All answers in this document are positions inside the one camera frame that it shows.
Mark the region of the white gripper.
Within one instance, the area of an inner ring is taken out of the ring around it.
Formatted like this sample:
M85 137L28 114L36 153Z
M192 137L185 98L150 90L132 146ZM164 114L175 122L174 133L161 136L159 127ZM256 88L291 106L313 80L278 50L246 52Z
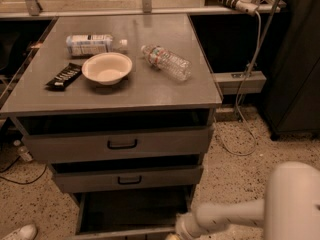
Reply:
M199 237L198 225L191 213L178 214L175 234L180 240L196 240ZM178 240L175 234L168 234L165 240Z

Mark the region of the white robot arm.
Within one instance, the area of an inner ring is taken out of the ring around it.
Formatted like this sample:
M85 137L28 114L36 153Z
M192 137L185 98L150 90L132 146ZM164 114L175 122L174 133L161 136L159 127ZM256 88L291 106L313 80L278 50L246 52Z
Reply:
M271 173L263 199L202 203L179 215L165 240L198 240L230 225L261 227L264 240L320 240L320 171L301 162L282 163Z

